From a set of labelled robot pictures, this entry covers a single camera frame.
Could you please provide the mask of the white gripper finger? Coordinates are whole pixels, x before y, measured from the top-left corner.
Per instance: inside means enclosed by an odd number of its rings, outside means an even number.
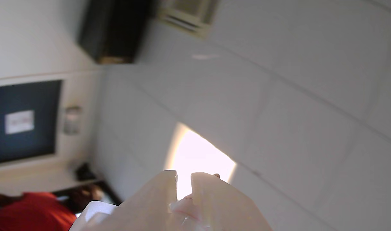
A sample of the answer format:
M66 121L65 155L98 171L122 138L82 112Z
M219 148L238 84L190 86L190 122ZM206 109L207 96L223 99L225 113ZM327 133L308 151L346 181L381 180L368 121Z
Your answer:
M193 204L202 224L211 231L271 231L256 204L215 175L191 174Z
M173 213L177 202L177 172L164 170L87 231L186 231L185 215Z

